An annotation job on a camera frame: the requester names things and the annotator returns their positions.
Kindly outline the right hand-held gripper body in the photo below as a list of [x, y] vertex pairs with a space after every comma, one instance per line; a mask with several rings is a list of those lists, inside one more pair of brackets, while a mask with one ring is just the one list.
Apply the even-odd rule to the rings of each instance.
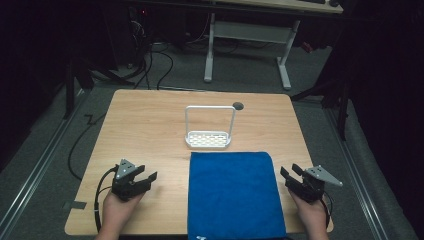
[[294, 192], [302, 200], [312, 203], [321, 200], [325, 192], [325, 184], [330, 183], [342, 187], [343, 183], [324, 169], [321, 165], [303, 169], [304, 174], [300, 176], [299, 182], [292, 176], [291, 182], [286, 183], [286, 187]]

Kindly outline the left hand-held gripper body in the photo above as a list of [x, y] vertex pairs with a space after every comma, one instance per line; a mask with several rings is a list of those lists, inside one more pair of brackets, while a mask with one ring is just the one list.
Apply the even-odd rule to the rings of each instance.
[[131, 173], [138, 167], [127, 159], [122, 159], [118, 165], [118, 170], [112, 180], [112, 193], [122, 201], [129, 201], [131, 198], [145, 193], [148, 188], [138, 188], [135, 178]]

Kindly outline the person's left hand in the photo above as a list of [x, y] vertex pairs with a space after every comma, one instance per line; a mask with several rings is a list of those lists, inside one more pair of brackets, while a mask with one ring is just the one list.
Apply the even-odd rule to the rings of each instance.
[[144, 194], [140, 194], [129, 201], [122, 201], [115, 194], [109, 192], [103, 201], [103, 222], [100, 231], [109, 230], [121, 233], [143, 197]]

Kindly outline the person's right hand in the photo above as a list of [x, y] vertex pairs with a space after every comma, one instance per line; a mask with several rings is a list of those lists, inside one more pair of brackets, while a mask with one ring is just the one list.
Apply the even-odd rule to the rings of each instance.
[[304, 225], [306, 234], [309, 231], [326, 231], [326, 211], [323, 205], [316, 201], [314, 203], [307, 203], [298, 197], [294, 192], [289, 191], [292, 199], [298, 208], [298, 216]]

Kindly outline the grey tape patch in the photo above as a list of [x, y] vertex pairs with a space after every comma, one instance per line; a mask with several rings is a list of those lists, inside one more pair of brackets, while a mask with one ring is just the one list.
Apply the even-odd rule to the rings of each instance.
[[71, 210], [71, 209], [81, 209], [84, 210], [86, 207], [87, 203], [86, 202], [81, 202], [81, 201], [66, 201], [63, 204], [63, 209], [64, 210]]

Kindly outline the blue cloth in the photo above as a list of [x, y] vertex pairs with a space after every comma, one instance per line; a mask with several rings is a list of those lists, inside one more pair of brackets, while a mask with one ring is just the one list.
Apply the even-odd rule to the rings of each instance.
[[190, 158], [189, 240], [281, 240], [286, 227], [266, 152], [194, 152]]

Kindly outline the black metal stand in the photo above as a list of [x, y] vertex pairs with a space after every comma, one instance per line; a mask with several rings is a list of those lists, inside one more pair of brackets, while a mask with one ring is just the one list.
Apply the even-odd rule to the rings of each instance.
[[92, 90], [94, 80], [91, 77], [91, 71], [95, 70], [110, 80], [121, 84], [131, 85], [131, 82], [125, 80], [111, 71], [94, 64], [93, 62], [79, 57], [72, 57], [66, 66], [66, 105], [65, 119], [69, 119], [75, 108], [75, 81], [77, 81], [83, 90]]
[[290, 97], [292, 101], [299, 101], [312, 95], [323, 95], [321, 105], [323, 108], [338, 108], [336, 129], [339, 137], [346, 140], [345, 125], [348, 117], [347, 107], [349, 100], [350, 82], [347, 80], [332, 80], [316, 84], [312, 88]]

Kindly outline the aluminium floor rail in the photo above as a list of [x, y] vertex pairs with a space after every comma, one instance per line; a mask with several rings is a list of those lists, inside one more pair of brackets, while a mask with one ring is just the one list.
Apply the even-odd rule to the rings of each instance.
[[343, 161], [346, 165], [353, 189], [368, 226], [373, 234], [374, 240], [388, 240], [387, 232], [382, 224], [374, 201], [372, 200], [371, 195], [365, 186], [365, 182], [363, 181], [355, 164], [353, 155], [347, 145], [347, 142], [343, 140], [338, 133], [336, 114], [332, 110], [328, 109], [324, 109], [324, 114], [327, 121], [331, 125], [332, 132], [335, 135], [338, 145], [342, 151]]
[[0, 240], [13, 231], [26, 205], [49, 167], [75, 112], [90, 90], [78, 90], [74, 109], [67, 114], [66, 95], [61, 91], [54, 103], [35, 122], [12, 161], [0, 174]]

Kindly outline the desk with white frame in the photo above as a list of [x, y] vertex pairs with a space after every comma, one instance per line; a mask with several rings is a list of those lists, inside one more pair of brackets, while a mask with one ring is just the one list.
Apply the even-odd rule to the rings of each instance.
[[[343, 13], [341, 6], [331, 7], [329, 0], [326, 4], [315, 4], [298, 0], [204, 0], [211, 7], [252, 7], [258, 10], [264, 7], [269, 10], [287, 10], [289, 13], [311, 13], [336, 16]], [[287, 73], [286, 61], [298, 32], [301, 20], [299, 17], [289, 22], [288, 26], [265, 23], [243, 23], [233, 20], [216, 20], [215, 14], [209, 15], [208, 52], [205, 62], [204, 81], [213, 79], [214, 41], [216, 38], [254, 41], [263, 43], [282, 44], [284, 49], [276, 58], [280, 79], [285, 90], [291, 89]]]

